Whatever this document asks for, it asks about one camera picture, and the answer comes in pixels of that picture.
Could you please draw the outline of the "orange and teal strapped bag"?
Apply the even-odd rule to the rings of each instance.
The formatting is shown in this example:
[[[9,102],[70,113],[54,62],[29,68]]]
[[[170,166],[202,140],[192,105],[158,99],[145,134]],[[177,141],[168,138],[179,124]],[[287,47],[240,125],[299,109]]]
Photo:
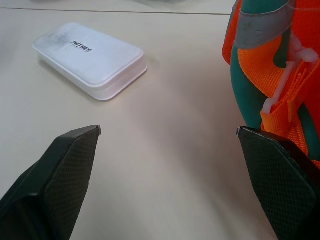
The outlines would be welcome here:
[[[236,0],[222,56],[246,125],[320,169],[320,0]]]

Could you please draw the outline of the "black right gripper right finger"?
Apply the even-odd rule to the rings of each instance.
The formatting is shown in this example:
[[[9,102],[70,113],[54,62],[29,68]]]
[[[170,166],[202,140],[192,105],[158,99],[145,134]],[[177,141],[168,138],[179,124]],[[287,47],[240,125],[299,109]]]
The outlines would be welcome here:
[[[278,240],[320,240],[320,161],[291,140],[237,129],[250,180]]]

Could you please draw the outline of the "white plastic box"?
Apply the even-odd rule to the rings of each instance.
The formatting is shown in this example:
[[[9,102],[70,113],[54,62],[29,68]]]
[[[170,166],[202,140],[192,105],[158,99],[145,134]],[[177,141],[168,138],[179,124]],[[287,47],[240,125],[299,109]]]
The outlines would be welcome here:
[[[43,35],[32,47],[98,101],[111,100],[148,69],[142,49],[75,22]]]

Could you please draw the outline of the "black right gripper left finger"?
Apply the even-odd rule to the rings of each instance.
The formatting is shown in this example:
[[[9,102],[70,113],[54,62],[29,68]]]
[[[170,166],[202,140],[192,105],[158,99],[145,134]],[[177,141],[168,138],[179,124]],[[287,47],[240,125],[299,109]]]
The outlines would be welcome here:
[[[0,240],[70,240],[86,197],[101,127],[57,137],[0,199]]]

